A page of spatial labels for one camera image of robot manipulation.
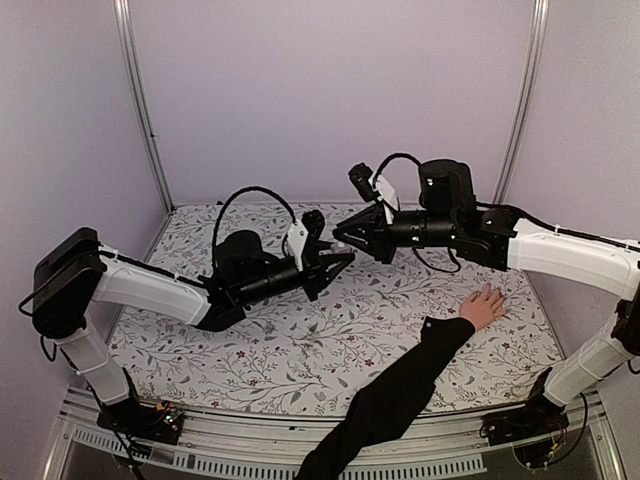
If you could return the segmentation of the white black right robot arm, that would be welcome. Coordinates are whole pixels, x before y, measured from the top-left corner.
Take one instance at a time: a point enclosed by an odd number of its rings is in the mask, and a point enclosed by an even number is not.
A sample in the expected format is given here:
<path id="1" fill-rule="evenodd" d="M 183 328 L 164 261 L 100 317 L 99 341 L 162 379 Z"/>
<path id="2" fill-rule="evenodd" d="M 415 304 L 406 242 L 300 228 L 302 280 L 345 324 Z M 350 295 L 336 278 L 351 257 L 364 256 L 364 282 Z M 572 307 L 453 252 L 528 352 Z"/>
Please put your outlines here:
<path id="1" fill-rule="evenodd" d="M 389 264 L 399 248 L 449 248 L 500 271 L 531 271 L 571 280 L 618 297 L 615 313 L 566 360 L 541 374 L 517 427 L 537 436 L 556 410 L 639 354 L 639 244 L 552 226 L 520 208 L 477 201 L 465 163 L 419 164 L 419 209 L 404 210 L 390 183 L 366 164 L 349 179 L 366 209 L 340 222 L 334 237 Z"/>

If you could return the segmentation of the person's bare hand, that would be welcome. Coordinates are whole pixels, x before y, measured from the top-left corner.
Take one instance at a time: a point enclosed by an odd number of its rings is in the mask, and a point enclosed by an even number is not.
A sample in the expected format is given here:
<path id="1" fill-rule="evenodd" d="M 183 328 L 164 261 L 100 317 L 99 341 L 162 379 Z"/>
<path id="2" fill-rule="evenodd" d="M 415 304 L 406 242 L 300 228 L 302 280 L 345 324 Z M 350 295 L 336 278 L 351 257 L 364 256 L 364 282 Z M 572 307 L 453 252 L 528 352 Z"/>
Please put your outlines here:
<path id="1" fill-rule="evenodd" d="M 459 316 L 467 320 L 475 331 L 480 331 L 507 314 L 505 300 L 500 287 L 486 284 L 482 290 L 473 292 L 464 300 L 459 308 Z"/>

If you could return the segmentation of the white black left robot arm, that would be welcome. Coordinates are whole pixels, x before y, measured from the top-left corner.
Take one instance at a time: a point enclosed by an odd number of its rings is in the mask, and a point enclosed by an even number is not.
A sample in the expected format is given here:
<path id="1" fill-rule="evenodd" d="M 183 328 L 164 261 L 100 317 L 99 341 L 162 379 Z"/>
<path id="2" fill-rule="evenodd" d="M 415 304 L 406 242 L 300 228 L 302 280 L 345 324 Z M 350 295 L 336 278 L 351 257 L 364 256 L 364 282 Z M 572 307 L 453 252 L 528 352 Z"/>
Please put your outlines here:
<path id="1" fill-rule="evenodd" d="M 287 232 L 285 246 L 286 255 L 277 257 L 263 249 L 256 232 L 234 232 L 212 250 L 214 273 L 192 280 L 126 257 L 83 227 L 37 264 L 33 290 L 18 309 L 110 406 L 111 419 L 126 433 L 138 434 L 148 426 L 148 412 L 135 401 L 125 370 L 91 325 L 89 305 L 134 307 L 221 332 L 263 300 L 298 289 L 317 300 L 355 259 L 351 248 L 323 241 L 299 222 Z"/>

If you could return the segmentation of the black sleeved forearm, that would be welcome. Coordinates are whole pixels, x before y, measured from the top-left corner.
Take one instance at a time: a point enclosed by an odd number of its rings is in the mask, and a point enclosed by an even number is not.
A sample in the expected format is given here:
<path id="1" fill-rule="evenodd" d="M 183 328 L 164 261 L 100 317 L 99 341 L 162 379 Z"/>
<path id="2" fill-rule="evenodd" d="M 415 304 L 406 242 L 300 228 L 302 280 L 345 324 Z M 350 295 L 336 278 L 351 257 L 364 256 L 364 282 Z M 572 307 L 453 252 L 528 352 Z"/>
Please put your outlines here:
<path id="1" fill-rule="evenodd" d="M 427 317 L 420 342 L 354 395 L 344 419 L 306 455 L 296 477 L 336 479 L 362 449 L 401 438 L 474 333 L 466 319 Z"/>

